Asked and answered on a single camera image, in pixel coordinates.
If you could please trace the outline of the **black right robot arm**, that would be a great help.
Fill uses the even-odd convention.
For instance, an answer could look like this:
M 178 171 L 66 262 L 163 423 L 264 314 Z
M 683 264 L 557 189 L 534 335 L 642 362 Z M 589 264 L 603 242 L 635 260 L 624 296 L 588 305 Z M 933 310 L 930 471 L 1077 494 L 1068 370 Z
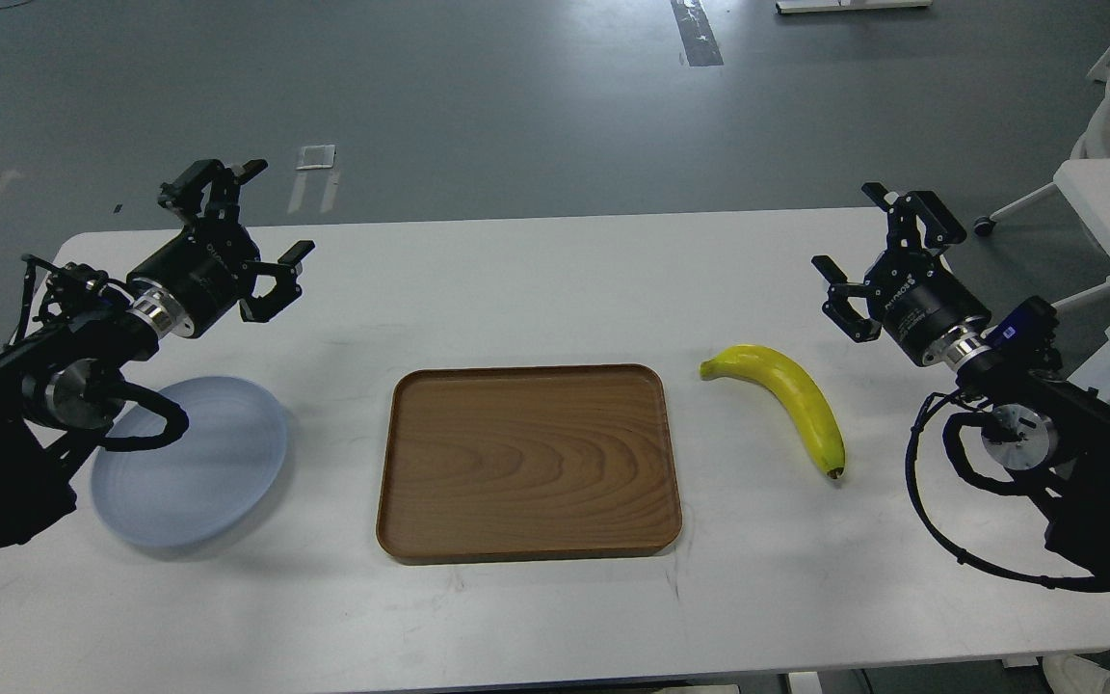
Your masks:
M 1110 592 L 1110 405 L 1093 390 L 1061 378 L 1054 348 L 1054 306 L 1031 296 L 999 324 L 950 269 L 944 250 L 967 238 L 934 192 L 862 193 L 886 218 L 885 249 L 860 282 L 847 280 L 830 257 L 813 265 L 828 283 L 823 312 L 855 342 L 889 335 L 916 368 L 942 363 L 952 392 L 926 398 L 912 424 L 904 477 L 916 516 L 965 566 L 1045 589 Z M 1045 515 L 1045 549 L 1084 570 L 1053 579 L 983 561 L 939 531 L 922 504 L 916 477 L 922 431 L 946 405 L 944 456 L 970 487 L 1022 497 Z

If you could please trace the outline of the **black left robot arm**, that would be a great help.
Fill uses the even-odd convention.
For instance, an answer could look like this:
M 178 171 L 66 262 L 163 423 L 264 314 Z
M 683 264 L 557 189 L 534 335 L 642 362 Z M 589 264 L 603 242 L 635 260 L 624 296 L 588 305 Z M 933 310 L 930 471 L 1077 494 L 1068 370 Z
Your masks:
M 0 549 L 27 544 L 75 510 L 71 480 L 101 447 L 153 451 L 189 428 L 184 409 L 123 378 L 168 335 L 195 339 L 238 306 L 269 322 L 300 298 L 300 240 L 274 262 L 241 224 L 241 192 L 264 159 L 191 164 L 160 185 L 176 237 L 123 280 L 80 263 L 26 254 L 12 341 L 0 352 Z

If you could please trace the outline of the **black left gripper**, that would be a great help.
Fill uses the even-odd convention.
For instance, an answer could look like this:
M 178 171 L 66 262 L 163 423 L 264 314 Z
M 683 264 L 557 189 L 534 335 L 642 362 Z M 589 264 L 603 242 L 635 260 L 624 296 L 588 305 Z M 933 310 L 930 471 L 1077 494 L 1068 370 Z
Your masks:
M 303 294 L 297 280 L 316 243 L 299 240 L 275 262 L 263 262 L 241 224 L 242 188 L 266 168 L 264 159 L 234 165 L 203 159 L 172 183 L 160 184 L 157 203 L 182 229 L 133 268 L 127 284 L 140 293 L 162 290 L 168 303 L 180 308 L 181 316 L 173 320 L 176 335 L 203 335 L 235 304 L 244 322 L 270 322 Z M 272 286 L 255 295 L 260 278 Z

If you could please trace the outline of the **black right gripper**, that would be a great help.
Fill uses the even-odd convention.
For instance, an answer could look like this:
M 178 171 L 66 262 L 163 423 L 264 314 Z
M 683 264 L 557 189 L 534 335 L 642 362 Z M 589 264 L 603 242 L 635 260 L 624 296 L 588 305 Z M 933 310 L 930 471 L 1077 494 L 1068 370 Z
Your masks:
M 939 258 L 967 240 L 967 229 L 931 190 L 897 193 L 862 183 L 860 191 L 885 212 L 885 250 L 891 254 L 878 257 L 861 282 L 849 281 L 833 257 L 813 257 L 827 282 L 821 312 L 856 343 L 877 341 L 885 331 L 917 368 L 926 368 L 938 360 L 931 346 L 944 334 L 979 331 L 991 321 L 981 300 Z

